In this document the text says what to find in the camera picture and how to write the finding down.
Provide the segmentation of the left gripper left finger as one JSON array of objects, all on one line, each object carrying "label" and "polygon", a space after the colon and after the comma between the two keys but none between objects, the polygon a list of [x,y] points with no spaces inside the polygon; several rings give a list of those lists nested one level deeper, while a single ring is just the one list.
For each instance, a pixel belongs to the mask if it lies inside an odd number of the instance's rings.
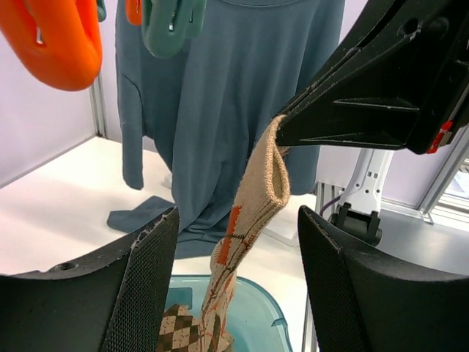
[{"label": "left gripper left finger", "polygon": [[82,257],[1,277],[3,351],[155,351],[179,214]]}]

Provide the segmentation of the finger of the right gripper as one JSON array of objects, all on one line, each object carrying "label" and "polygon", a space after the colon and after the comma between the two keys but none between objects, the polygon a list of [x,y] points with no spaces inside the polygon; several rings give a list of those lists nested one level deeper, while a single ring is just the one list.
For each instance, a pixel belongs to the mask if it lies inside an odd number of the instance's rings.
[{"label": "finger of the right gripper", "polygon": [[419,113],[403,87],[408,70],[395,59],[342,65],[293,104],[278,144],[403,147]]},{"label": "finger of the right gripper", "polygon": [[409,70],[403,87],[410,102],[419,108],[417,94],[411,92],[410,80],[413,62],[418,55],[421,28],[432,21],[440,8],[430,2],[369,1],[358,21],[323,69],[318,72],[311,86],[289,104],[286,115],[295,102],[307,96],[342,65],[350,63],[353,67],[360,67],[390,59],[408,65]]}]

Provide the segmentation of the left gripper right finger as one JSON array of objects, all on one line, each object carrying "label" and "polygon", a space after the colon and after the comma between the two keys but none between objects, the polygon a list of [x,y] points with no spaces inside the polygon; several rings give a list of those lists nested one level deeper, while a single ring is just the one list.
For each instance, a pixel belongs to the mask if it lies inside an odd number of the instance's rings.
[{"label": "left gripper right finger", "polygon": [[466,351],[468,278],[393,257],[298,211],[321,351]]}]

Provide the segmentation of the beige orange argyle sock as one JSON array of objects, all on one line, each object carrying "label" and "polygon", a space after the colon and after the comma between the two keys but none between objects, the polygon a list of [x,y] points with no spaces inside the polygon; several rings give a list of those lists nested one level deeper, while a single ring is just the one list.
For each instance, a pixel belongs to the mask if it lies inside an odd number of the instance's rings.
[{"label": "beige orange argyle sock", "polygon": [[229,216],[225,236],[210,257],[211,277],[199,321],[199,350],[225,351],[231,344],[226,316],[237,279],[237,267],[270,220],[290,198],[284,162],[286,147],[279,147],[276,134],[283,115],[265,129],[248,160]]}]

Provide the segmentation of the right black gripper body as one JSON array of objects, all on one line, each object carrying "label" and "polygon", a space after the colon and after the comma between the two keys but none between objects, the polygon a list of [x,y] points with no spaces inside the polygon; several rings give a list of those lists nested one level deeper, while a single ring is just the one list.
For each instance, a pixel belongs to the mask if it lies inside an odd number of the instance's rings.
[{"label": "right black gripper body", "polygon": [[468,99],[468,2],[431,1],[440,8],[421,28],[413,62],[411,92],[417,94],[418,117],[405,148],[434,153],[463,125]]}]

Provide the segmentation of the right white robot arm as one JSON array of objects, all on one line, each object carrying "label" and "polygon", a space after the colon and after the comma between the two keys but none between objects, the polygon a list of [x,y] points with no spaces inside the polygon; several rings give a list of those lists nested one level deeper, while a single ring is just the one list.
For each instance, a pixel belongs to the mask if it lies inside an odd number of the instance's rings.
[{"label": "right white robot arm", "polygon": [[393,152],[431,154],[468,124],[468,3],[368,1],[312,82],[283,108],[283,147],[357,147],[330,222],[380,242]]}]

